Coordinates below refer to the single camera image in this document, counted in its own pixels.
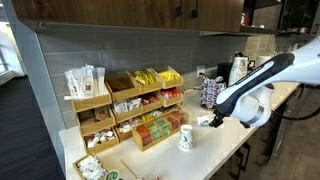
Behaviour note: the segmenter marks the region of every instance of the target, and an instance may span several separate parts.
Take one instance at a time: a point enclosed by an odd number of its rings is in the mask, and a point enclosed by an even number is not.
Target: green packet
[[[111,170],[106,177],[106,180],[118,180],[119,179],[119,171]]]

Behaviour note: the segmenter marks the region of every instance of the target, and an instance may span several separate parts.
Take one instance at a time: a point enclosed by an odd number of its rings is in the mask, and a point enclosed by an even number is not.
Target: dark wooden cabinet
[[[13,0],[20,20],[43,22],[184,28],[184,16],[176,15],[180,0]]]
[[[12,0],[20,20],[239,32],[243,0]]]
[[[112,14],[112,25],[151,27],[151,28],[184,28],[185,4],[182,0],[109,0],[108,11]]]
[[[239,32],[243,0],[186,0],[186,28]]]
[[[258,128],[212,176],[211,180],[250,180],[269,161],[279,123],[277,118]]]
[[[20,20],[42,22],[100,24],[111,22],[111,12],[104,11],[102,2],[109,0],[12,0]]]
[[[317,10],[319,0],[285,0],[278,29],[292,34],[317,34]]]

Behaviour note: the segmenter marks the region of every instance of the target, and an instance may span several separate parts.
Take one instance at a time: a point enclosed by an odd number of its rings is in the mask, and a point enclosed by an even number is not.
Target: floor
[[[28,77],[0,86],[0,179],[65,179]]]
[[[314,89],[299,116],[310,114],[320,105],[320,90]],[[255,180],[320,179],[320,115],[290,122],[278,159],[270,160]]]

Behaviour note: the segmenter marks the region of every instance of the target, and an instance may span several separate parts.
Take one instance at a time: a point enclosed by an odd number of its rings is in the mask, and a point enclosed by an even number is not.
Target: cable
[[[320,106],[318,107],[318,109],[316,109],[314,112],[312,112],[311,114],[307,115],[307,116],[303,116],[303,117],[298,117],[298,118],[293,118],[293,117],[287,117],[287,116],[283,116],[282,114],[278,113],[278,112],[275,112],[272,110],[272,112],[279,116],[279,117],[282,117],[284,119],[288,119],[288,120],[292,120],[292,121],[302,121],[302,120],[307,120],[307,119],[310,119],[316,115],[318,115],[320,113]]]

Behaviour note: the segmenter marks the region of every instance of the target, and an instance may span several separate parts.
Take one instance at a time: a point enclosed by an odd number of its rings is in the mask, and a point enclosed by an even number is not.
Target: wooden crate
[[[153,84],[143,86],[136,81],[141,88],[141,94],[146,94],[146,93],[157,91],[157,90],[161,89],[162,84],[163,84],[162,80],[154,73],[154,71],[152,69],[148,68],[145,70],[149,71],[152,74],[152,76],[155,78],[156,82]],[[133,72],[129,72],[129,75],[134,79]]]
[[[140,106],[138,108],[134,108],[131,111],[124,112],[121,114],[118,114],[117,112],[115,112],[114,108],[112,108],[112,111],[114,113],[114,116],[116,117],[116,122],[121,123],[121,122],[126,121],[128,119],[131,119],[131,118],[134,118],[134,117],[141,115],[142,114],[142,106]]]
[[[147,113],[163,106],[163,98],[159,92],[154,92],[153,94],[159,99],[159,101],[142,106],[142,113]]]
[[[170,136],[174,135],[175,133],[179,132],[180,131],[180,128],[174,130],[174,131],[171,131],[170,134],[166,135],[166,136],[162,136],[161,138],[151,142],[150,144],[147,144],[147,145],[143,145],[143,142],[142,142],[142,138],[139,134],[139,132],[136,130],[136,129],[132,129],[132,136],[133,136],[133,140],[134,142],[136,143],[136,145],[141,149],[141,151],[145,151],[147,149],[150,149],[151,147],[155,146],[156,144],[162,142],[163,140],[169,138]]]
[[[85,180],[85,177],[84,177],[84,176],[82,175],[82,173],[80,172],[80,170],[79,170],[79,168],[78,168],[78,163],[79,163],[80,161],[84,160],[85,158],[89,157],[90,155],[93,156],[93,157],[96,157],[96,158],[99,160],[101,166],[102,166],[107,172],[109,172],[108,167],[99,159],[99,157],[96,156],[95,153],[90,153],[90,154],[87,154],[86,156],[80,158],[80,159],[77,160],[76,162],[72,163],[74,169],[77,171],[78,175],[80,176],[80,178],[81,178],[82,180]]]
[[[84,148],[87,152],[87,154],[91,154],[91,153],[99,153],[101,151],[104,151],[104,150],[107,150],[107,149],[110,149],[116,145],[119,144],[119,138],[118,138],[118,135],[116,133],[116,130],[114,128],[111,128],[112,129],[112,132],[114,134],[114,137],[113,139],[109,140],[109,141],[106,141],[106,142],[103,142],[101,144],[96,144],[93,148],[87,148],[87,142],[85,141],[84,137],[82,138],[83,141],[84,141]]]
[[[140,85],[129,75],[129,72],[120,72],[106,76],[106,86],[109,89],[112,101],[120,101],[141,94]]]
[[[164,66],[164,67],[156,67],[151,69],[162,81],[162,88],[163,89],[169,89],[172,87],[181,86],[183,84],[183,77],[180,75],[180,78],[174,79],[171,81],[165,81],[158,73],[164,72],[164,71],[173,71],[178,73],[176,70],[171,68],[170,66]]]
[[[163,106],[164,107],[169,107],[171,105],[181,103],[183,101],[183,94],[181,93],[179,96],[172,97],[170,99],[164,99],[163,96],[161,96],[161,98],[162,98],[162,101],[163,101]]]
[[[117,131],[120,142],[123,142],[132,137],[132,131],[128,131],[126,133],[120,133],[118,127],[116,127],[116,131]]]
[[[97,96],[89,99],[83,99],[83,100],[77,100],[77,101],[71,101],[73,111],[74,112],[82,112],[89,109],[101,107],[104,105],[108,105],[112,103],[111,100],[111,94],[109,90],[106,88],[106,91],[108,94],[103,96]]]
[[[158,118],[163,118],[165,119],[166,121],[167,118],[171,117],[171,114],[174,113],[174,112],[178,112],[178,113],[181,113],[183,115],[184,118],[188,118],[187,116],[187,113],[181,111],[181,110],[174,110],[174,111],[171,111],[169,113],[166,113],[166,114],[163,114],[162,116],[159,116],[159,117],[156,117],[154,118],[152,121],[148,121],[148,122],[145,122],[143,123],[142,125],[146,125],[147,127],[150,126],[152,123],[154,123],[154,120],[158,119]],[[135,128],[132,128],[132,136],[133,136],[133,140],[134,142],[136,143],[136,145],[141,149],[141,151],[145,151],[153,146],[155,146],[156,144],[160,143],[161,141],[169,138],[170,136],[172,136],[173,134],[177,133],[180,131],[180,127],[182,124],[180,124],[180,122],[178,122],[179,124],[179,127],[172,130],[169,134],[165,135],[165,136],[162,136],[161,138],[157,139],[157,140],[153,140],[151,143],[147,144],[147,145],[144,145],[143,144],[143,140],[142,140],[142,137],[141,135],[139,134],[139,132],[136,130],[137,127]]]
[[[115,126],[116,125],[115,117],[109,106],[108,106],[108,109],[111,116],[110,118],[105,118],[104,120],[101,120],[92,124],[82,125],[81,120],[79,119],[79,116],[78,116],[78,126],[80,127],[79,128],[80,134],[82,136],[87,136],[87,135],[93,134],[94,132],[100,131],[102,129]]]

